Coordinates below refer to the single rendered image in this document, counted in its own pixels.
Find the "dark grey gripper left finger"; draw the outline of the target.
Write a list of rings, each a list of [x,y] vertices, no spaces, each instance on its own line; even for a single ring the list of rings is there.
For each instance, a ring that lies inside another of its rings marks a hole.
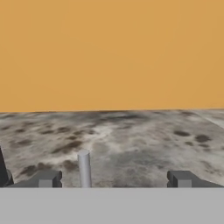
[[[62,180],[62,171],[45,170],[38,172],[28,180],[21,181],[19,183],[11,185],[11,187],[17,187],[17,188],[62,187],[61,180]]]

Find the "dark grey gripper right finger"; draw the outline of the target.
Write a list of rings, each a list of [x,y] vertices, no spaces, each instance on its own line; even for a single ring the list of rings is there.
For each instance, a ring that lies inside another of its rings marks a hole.
[[[221,187],[221,185],[201,179],[191,171],[168,171],[168,187]]]

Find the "grey metal tap spout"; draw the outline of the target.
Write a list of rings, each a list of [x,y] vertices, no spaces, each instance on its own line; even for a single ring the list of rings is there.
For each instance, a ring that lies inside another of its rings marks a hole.
[[[89,188],[92,186],[90,152],[88,150],[80,150],[78,152],[78,164],[80,172],[80,186]]]

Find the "dark grey tap base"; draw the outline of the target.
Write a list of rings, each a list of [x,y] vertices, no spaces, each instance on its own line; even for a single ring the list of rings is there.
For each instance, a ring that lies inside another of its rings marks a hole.
[[[11,172],[6,168],[4,156],[0,147],[0,187],[13,185],[13,177]]]

